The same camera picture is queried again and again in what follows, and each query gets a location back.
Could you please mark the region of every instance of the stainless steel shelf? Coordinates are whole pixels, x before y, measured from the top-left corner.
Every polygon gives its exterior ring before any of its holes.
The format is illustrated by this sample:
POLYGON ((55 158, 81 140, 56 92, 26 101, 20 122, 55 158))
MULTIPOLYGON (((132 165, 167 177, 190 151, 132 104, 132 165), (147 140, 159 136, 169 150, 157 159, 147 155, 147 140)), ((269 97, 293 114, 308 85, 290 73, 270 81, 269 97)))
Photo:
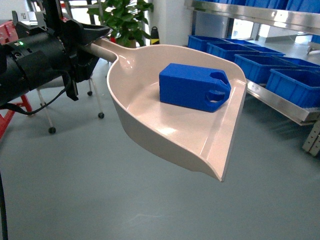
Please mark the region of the stainless steel shelf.
POLYGON ((247 92, 300 126, 320 119, 320 108, 301 108, 250 80, 247 80, 247 92))
POLYGON ((316 51, 316 50, 320 50, 320 43, 317 42, 308 42, 308 50, 307 50, 307 54, 309 54, 311 51, 316 51))
POLYGON ((320 35, 320 14, 276 10, 261 7, 185 0, 184 5, 193 11, 220 15, 233 19, 320 35))

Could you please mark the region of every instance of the gray floor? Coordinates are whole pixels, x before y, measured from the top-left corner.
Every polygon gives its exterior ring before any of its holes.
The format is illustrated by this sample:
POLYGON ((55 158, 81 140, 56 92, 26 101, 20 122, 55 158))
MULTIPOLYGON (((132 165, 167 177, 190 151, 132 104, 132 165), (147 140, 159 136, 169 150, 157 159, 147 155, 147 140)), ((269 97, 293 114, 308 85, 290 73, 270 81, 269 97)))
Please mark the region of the gray floor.
MULTIPOLYGON (((305 44, 276 43, 306 58, 305 44)), ((320 54, 308 57, 319 62, 320 54)), ((49 111, 16 114, 0 143, 10 240, 320 239, 320 160, 298 126, 246 96, 225 182, 145 151, 123 131, 101 60, 94 72, 105 118, 88 83, 49 111)), ((45 89, 52 98, 59 88, 45 89)), ((35 92, 28 93, 34 108, 35 92)))

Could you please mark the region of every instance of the blue plastic crate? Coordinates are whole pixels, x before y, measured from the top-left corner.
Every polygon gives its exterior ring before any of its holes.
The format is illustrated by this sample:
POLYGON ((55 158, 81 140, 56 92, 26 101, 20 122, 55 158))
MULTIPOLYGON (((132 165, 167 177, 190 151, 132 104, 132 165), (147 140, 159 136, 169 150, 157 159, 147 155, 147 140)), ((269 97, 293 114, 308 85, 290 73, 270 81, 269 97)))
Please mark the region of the blue plastic crate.
POLYGON ((223 40, 228 41, 233 44, 241 44, 241 45, 250 45, 250 46, 257 46, 259 47, 258 44, 246 41, 246 40, 241 40, 241 39, 231 39, 231 38, 223 38, 223 40))
POLYGON ((249 46, 249 48, 253 49, 253 50, 257 50, 259 51, 259 55, 260 56, 284 56, 285 54, 264 46, 249 46))
POLYGON ((259 54, 258 51, 253 50, 244 45, 230 44, 230 43, 208 43, 207 53, 218 56, 220 58, 235 61, 235 54, 259 54))
POLYGON ((223 70, 170 63, 159 74, 160 101, 201 111, 216 111, 230 96, 223 70))
POLYGON ((277 57, 281 60, 289 61, 297 66, 300 70, 309 70, 309 71, 320 71, 320 65, 317 65, 315 63, 302 60, 299 58, 293 58, 293 57, 285 57, 285 56, 280 56, 277 57))
POLYGON ((277 59, 273 56, 235 55, 235 64, 244 72, 250 81, 257 84, 266 84, 270 77, 270 69, 295 69, 291 62, 277 59))
POLYGON ((289 0, 286 10, 306 13, 320 13, 319 0, 289 0))
POLYGON ((311 42, 316 43, 316 44, 320 44, 320 36, 319 35, 313 35, 311 42))
POLYGON ((227 41, 218 37, 189 35, 188 48, 207 52, 207 43, 227 43, 227 41))
POLYGON ((246 0, 245 5, 265 9, 286 9, 288 0, 246 0))
POLYGON ((320 107, 320 74, 308 70, 272 69, 266 89, 301 108, 320 107))
POLYGON ((214 3, 245 5, 246 0, 213 0, 214 3))

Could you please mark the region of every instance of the potted plant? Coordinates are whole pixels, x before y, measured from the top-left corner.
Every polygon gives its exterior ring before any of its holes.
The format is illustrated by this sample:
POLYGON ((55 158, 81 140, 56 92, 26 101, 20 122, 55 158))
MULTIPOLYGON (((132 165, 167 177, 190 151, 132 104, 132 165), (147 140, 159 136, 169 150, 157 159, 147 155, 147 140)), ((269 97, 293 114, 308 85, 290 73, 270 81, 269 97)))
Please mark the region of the potted plant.
MULTIPOLYGON (((102 22, 112 29, 110 37, 115 38, 117 44, 130 47, 135 40, 144 46, 144 37, 150 39, 150 35, 143 31, 143 24, 149 24, 144 12, 154 10, 152 3, 144 0, 105 0, 101 6, 102 22)), ((87 13, 97 15, 101 20, 98 8, 90 8, 87 13)))

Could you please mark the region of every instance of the white dustpan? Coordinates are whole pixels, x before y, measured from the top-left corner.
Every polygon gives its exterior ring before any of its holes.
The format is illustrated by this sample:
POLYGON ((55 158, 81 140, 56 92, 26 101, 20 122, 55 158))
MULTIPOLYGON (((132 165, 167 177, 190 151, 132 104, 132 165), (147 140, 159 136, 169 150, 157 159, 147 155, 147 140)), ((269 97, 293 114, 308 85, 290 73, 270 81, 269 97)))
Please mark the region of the white dustpan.
POLYGON ((86 51, 114 62, 107 85, 132 140, 171 163, 224 180, 247 89, 236 64, 186 47, 130 49, 105 39, 88 45, 86 51), (159 73, 170 63, 224 70, 232 87, 228 101, 214 113, 160 102, 159 73))

